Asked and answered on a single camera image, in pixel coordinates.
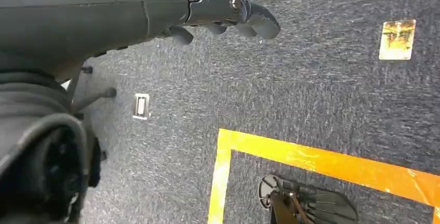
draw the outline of yellow floor marking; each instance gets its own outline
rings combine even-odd
[[[426,205],[440,206],[440,176],[328,150],[220,129],[208,224],[223,223],[232,150],[388,192]],[[439,207],[434,208],[433,224],[440,224]]]

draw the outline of gray carpet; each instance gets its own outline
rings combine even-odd
[[[202,29],[189,46],[153,40],[89,60],[79,96],[108,149],[85,223],[206,223],[219,128],[440,174],[440,0],[255,0],[282,25],[275,40]],[[416,19],[410,61],[379,61],[385,21]],[[149,93],[152,117],[131,117]],[[267,173],[342,192],[360,223],[431,223],[432,208],[234,153],[225,224],[266,223],[256,189]]]

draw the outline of yellow tape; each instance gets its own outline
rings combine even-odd
[[[223,223],[231,150],[314,171],[430,206],[440,206],[440,176],[328,150],[220,129],[208,224]],[[433,223],[440,224],[438,207],[434,209]]]
[[[434,217],[432,217],[432,224],[440,224],[440,207],[434,207]]]

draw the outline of white object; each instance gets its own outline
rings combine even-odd
[[[67,90],[67,87],[68,87],[69,84],[70,84],[70,80],[68,80],[65,83],[61,84],[61,86],[64,87],[65,90]]]
[[[150,95],[147,93],[137,93],[134,95],[133,118],[146,120],[150,117],[148,105]]]

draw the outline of chair leg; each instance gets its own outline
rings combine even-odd
[[[78,85],[79,75],[81,71],[78,71],[75,76],[70,79],[69,85],[67,86],[67,97],[70,102],[73,101],[73,96],[75,95],[76,86]]]
[[[73,104],[73,112],[77,113],[81,110],[83,110],[84,108],[86,108],[87,106],[91,105],[92,103],[94,103],[95,101],[99,100],[100,98],[113,98],[115,97],[117,94],[117,90],[116,88],[106,88],[104,91],[95,93],[77,103],[74,102]]]

